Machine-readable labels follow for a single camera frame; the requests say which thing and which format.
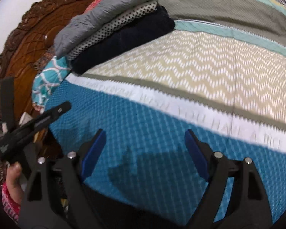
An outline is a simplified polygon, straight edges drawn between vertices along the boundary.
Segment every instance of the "bed headboard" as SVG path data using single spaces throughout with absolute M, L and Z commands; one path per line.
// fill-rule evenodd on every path
M 33 3 L 5 42 L 0 55 L 0 79 L 14 76 L 14 114 L 33 114 L 31 88 L 37 71 L 33 64 L 53 44 L 70 19 L 82 14 L 94 0 L 42 0 Z

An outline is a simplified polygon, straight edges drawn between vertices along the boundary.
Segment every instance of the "black strap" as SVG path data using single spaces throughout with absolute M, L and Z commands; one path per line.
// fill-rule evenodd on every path
M 14 118 L 14 78 L 7 77 L 1 80 L 0 104 L 2 122 L 6 123 L 8 132 L 15 128 Z

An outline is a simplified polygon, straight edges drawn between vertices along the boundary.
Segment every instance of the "gray-green fabric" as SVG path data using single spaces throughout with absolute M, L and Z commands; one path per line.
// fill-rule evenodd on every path
M 286 47 L 286 16 L 256 0 L 159 0 L 174 19 L 194 19 L 245 30 Z

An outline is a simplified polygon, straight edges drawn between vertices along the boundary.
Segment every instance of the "gray folded garment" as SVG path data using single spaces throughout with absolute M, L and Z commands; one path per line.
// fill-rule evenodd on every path
M 54 39 L 57 58 L 65 56 L 84 39 L 99 30 L 127 9 L 150 0 L 101 0 L 89 12 L 77 15 L 64 27 Z

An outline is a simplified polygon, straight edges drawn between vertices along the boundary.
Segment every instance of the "metal screw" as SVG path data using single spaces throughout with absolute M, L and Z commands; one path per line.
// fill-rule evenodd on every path
M 40 157 L 40 158 L 37 160 L 37 162 L 38 162 L 39 164 L 43 164 L 45 161 L 46 161 L 46 159 L 45 159 L 44 157 Z
M 76 157 L 76 152 L 75 151 L 71 151 L 68 153 L 68 158 L 72 159 L 72 158 L 75 158 Z
M 216 151 L 216 152 L 214 152 L 214 156 L 215 156 L 216 158 L 222 158 L 222 157 L 223 157 L 223 154 L 222 154 L 220 151 Z
M 251 163 L 252 163 L 252 158 L 246 157 L 246 158 L 245 158 L 245 162 L 246 162 L 247 164 L 251 164 Z

